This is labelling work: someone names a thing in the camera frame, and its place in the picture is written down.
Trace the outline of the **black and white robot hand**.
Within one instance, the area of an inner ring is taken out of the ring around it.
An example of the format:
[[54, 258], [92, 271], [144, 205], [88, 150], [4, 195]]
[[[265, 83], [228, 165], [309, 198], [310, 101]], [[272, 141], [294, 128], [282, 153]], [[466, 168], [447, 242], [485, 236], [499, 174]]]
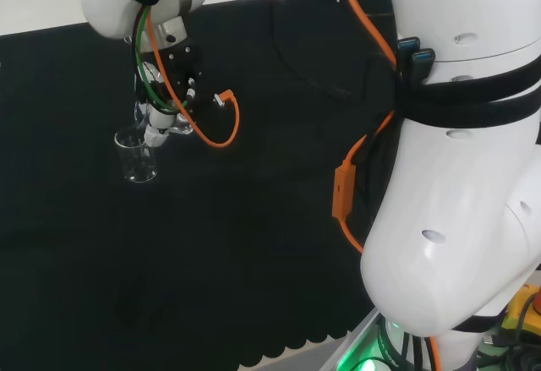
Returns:
[[186, 46], [160, 50], [165, 72], [157, 67], [153, 52], [135, 54], [137, 105], [142, 113], [144, 142], [151, 148], [164, 145], [171, 134], [188, 135], [194, 129], [171, 97], [165, 79], [192, 119], [202, 110], [197, 79], [200, 77]]

